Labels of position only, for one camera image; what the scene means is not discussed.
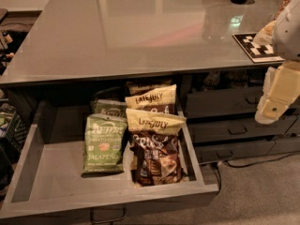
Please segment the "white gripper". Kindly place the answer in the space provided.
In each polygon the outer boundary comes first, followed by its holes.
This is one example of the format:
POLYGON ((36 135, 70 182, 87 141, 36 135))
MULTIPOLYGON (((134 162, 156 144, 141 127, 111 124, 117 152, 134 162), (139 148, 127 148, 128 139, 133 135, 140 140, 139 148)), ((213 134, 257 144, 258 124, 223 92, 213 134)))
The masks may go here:
MULTIPOLYGON (((271 21, 254 37, 253 42, 272 45, 276 21, 271 21)), ((264 76, 262 96, 257 105, 255 121, 269 125, 278 120, 300 96, 300 63, 284 61, 281 66, 269 67, 264 76)))

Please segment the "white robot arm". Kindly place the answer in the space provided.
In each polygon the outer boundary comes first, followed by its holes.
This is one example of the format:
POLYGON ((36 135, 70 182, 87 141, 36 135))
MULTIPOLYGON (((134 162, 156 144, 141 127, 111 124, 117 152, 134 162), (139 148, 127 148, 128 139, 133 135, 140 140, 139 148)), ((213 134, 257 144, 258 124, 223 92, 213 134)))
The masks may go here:
POLYGON ((274 22, 254 38, 258 45, 273 46, 284 59, 278 68, 270 67, 264 77, 263 95, 255 120, 263 125, 276 122, 300 96, 300 0, 291 0, 274 22))

